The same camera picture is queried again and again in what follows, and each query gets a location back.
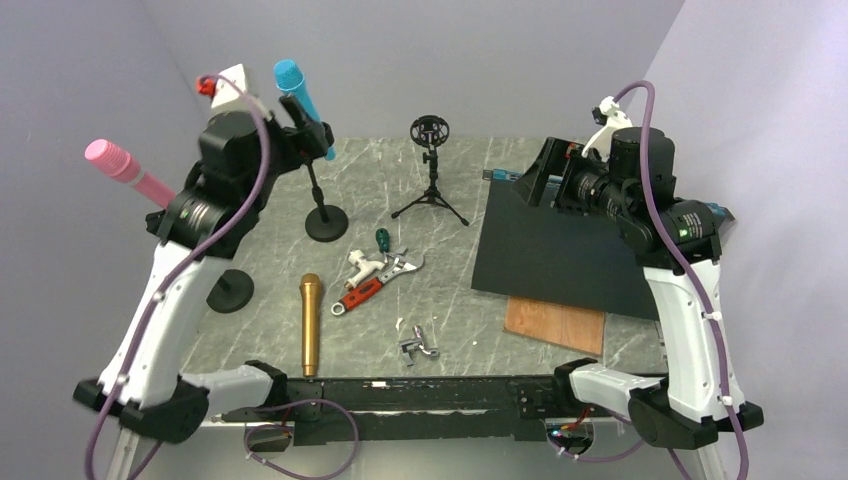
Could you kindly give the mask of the blue microphone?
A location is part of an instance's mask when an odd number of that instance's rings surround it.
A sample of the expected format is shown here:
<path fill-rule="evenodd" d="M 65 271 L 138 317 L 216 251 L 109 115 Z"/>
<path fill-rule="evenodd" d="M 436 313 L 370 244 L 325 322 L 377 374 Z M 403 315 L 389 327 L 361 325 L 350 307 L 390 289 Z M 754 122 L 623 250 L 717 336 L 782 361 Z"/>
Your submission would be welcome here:
<path fill-rule="evenodd" d="M 334 137 L 331 128 L 322 122 L 320 115 L 315 108 L 305 81 L 305 76 L 298 64 L 292 59 L 283 59 L 278 61 L 273 68 L 277 88 L 286 95 L 293 96 L 298 100 L 305 113 L 309 116 L 313 123 L 321 126 L 324 130 L 323 139 L 326 141 L 328 150 L 324 158 L 327 161 L 332 161 L 336 158 Z M 293 149 L 304 151 L 310 155 L 312 159 L 317 157 L 317 150 L 314 145 L 310 144 L 313 138 L 303 132 L 296 133 L 294 130 L 290 132 L 289 141 Z"/>

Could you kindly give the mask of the blue mic round-base stand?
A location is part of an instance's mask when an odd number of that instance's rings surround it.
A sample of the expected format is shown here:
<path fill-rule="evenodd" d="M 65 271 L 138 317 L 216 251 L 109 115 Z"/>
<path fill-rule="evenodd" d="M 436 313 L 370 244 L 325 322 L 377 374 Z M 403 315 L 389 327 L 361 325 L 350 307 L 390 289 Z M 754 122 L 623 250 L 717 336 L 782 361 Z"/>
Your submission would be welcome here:
<path fill-rule="evenodd" d="M 304 126 L 312 122 L 296 98 L 286 94 L 278 98 L 279 103 L 293 121 L 293 126 Z M 338 206 L 327 205 L 322 188 L 319 186 L 313 163 L 316 160 L 302 158 L 298 153 L 298 162 L 304 165 L 311 183 L 311 194 L 316 207 L 305 219 L 307 235 L 317 242 L 329 243 L 340 239 L 347 231 L 348 217 Z"/>

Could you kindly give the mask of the black tripod mic stand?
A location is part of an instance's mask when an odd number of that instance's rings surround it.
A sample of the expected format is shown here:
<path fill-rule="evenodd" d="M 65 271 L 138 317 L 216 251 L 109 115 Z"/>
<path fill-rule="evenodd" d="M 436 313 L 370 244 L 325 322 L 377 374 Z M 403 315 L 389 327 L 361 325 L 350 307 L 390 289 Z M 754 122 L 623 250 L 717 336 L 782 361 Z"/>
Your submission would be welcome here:
<path fill-rule="evenodd" d="M 448 122 L 438 115 L 423 115 L 412 122 L 410 138 L 415 145 L 425 149 L 425 152 L 422 153 L 422 163 L 428 166 L 429 185 L 421 196 L 392 212 L 391 219 L 397 219 L 402 213 L 416 205 L 434 205 L 450 211 L 462 225 L 470 225 L 470 222 L 460 215 L 443 197 L 437 185 L 439 178 L 438 148 L 448 140 L 449 135 Z"/>

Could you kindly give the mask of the gold microphone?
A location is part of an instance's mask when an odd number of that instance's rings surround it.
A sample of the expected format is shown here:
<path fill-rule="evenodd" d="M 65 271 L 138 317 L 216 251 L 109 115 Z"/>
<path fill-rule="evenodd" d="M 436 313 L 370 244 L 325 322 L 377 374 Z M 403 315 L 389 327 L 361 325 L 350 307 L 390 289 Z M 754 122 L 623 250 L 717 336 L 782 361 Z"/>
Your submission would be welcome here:
<path fill-rule="evenodd" d="M 302 355 L 301 366 L 303 376 L 315 377 L 319 365 L 320 351 L 320 304 L 322 300 L 322 283 L 315 273 L 306 273 L 300 282 L 302 305 Z"/>

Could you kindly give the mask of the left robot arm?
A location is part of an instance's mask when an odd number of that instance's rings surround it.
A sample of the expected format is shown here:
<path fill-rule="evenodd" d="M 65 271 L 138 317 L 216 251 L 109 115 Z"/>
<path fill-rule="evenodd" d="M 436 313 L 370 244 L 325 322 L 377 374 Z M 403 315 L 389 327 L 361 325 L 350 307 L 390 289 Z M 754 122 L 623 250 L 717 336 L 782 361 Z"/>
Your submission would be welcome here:
<path fill-rule="evenodd" d="M 158 239 L 148 284 L 118 351 L 102 373 L 81 380 L 74 400 L 106 410 L 133 432 L 171 444 L 187 440 L 208 417 L 250 408 L 272 420 L 287 406 L 287 377 L 258 360 L 234 370 L 187 374 L 182 357 L 207 300 L 241 240 L 256 226 L 276 179 L 325 156 L 329 124 L 266 121 L 270 164 L 264 179 L 260 137 L 251 115 L 213 116 L 199 138 L 200 159 L 183 190 L 147 216 Z"/>

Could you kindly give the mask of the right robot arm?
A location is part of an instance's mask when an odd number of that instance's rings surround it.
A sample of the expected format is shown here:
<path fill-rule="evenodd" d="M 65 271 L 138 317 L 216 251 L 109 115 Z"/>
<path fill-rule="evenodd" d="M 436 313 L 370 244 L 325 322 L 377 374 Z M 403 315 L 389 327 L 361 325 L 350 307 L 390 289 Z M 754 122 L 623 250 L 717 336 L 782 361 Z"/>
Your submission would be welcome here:
<path fill-rule="evenodd" d="M 665 449 L 696 450 L 722 432 L 760 427 L 763 410 L 742 393 L 726 348 L 719 214 L 676 195 L 675 146 L 661 130 L 626 127 L 609 146 L 602 159 L 596 148 L 550 137 L 514 188 L 535 206 L 558 176 L 559 211 L 616 225 L 652 293 L 668 371 L 646 377 L 571 361 L 554 371 L 553 406 L 564 415 L 604 408 L 628 420 L 646 444 Z"/>

